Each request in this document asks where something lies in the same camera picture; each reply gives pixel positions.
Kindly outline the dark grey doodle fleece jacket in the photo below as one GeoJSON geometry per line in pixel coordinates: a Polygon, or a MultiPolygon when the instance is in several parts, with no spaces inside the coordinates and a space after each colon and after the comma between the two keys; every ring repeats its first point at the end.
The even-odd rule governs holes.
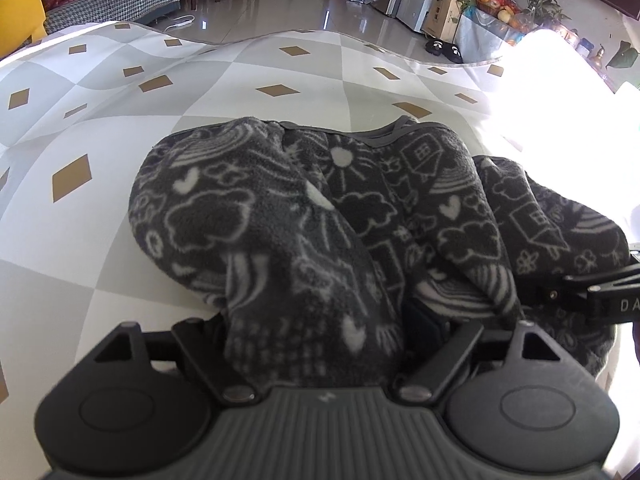
{"type": "Polygon", "coordinates": [[[590,374],[614,333],[518,298],[520,278],[617,270],[626,237],[437,122],[353,136],[245,117],[166,136],[134,178],[132,235],[217,308],[259,390],[387,382],[456,321],[531,318],[590,374]]]}

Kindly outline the black white slippers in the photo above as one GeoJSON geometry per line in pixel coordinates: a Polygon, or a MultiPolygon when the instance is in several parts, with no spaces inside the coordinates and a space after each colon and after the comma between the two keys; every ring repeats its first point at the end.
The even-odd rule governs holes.
{"type": "Polygon", "coordinates": [[[456,44],[440,39],[429,39],[425,44],[425,50],[434,56],[443,56],[452,64],[463,64],[462,54],[456,44]]]}

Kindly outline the grey white checkered tablecloth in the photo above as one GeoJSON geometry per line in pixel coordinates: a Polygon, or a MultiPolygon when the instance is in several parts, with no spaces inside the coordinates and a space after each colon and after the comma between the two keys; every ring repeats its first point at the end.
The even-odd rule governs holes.
{"type": "Polygon", "coordinates": [[[348,136],[405,116],[437,122],[470,154],[513,160],[610,219],[588,159],[560,129],[575,95],[567,71],[515,55],[499,66],[493,75],[488,65],[404,61],[336,32],[213,48],[134,24],[74,32],[6,58],[2,415],[32,417],[123,322],[167,330],[220,313],[154,264],[128,219],[142,162],[177,132],[245,117],[348,136]]]}

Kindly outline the cardboard box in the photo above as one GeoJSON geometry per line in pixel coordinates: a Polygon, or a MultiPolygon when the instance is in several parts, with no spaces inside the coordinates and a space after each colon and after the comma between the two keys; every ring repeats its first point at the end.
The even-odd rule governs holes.
{"type": "Polygon", "coordinates": [[[453,42],[462,13],[461,0],[433,0],[422,30],[435,39],[453,42]]]}

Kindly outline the fruit bowl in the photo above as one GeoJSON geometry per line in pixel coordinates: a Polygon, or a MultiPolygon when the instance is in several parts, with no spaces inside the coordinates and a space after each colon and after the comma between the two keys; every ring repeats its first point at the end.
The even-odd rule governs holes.
{"type": "Polygon", "coordinates": [[[475,6],[506,24],[520,13],[520,8],[513,0],[475,0],[475,6]]]}

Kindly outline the checkered grey sofa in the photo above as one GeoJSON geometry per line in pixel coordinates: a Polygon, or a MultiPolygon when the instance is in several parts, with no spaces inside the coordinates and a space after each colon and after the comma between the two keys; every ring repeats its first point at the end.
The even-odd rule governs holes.
{"type": "Polygon", "coordinates": [[[70,26],[105,22],[150,24],[180,8],[180,0],[75,0],[46,13],[51,35],[70,26]]]}

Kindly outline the yellow plastic chair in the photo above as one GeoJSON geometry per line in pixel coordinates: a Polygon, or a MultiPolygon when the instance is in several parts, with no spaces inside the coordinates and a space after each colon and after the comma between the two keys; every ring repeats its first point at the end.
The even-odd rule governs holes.
{"type": "Polygon", "coordinates": [[[46,12],[41,0],[0,0],[0,55],[18,50],[25,42],[47,36],[46,12]]]}

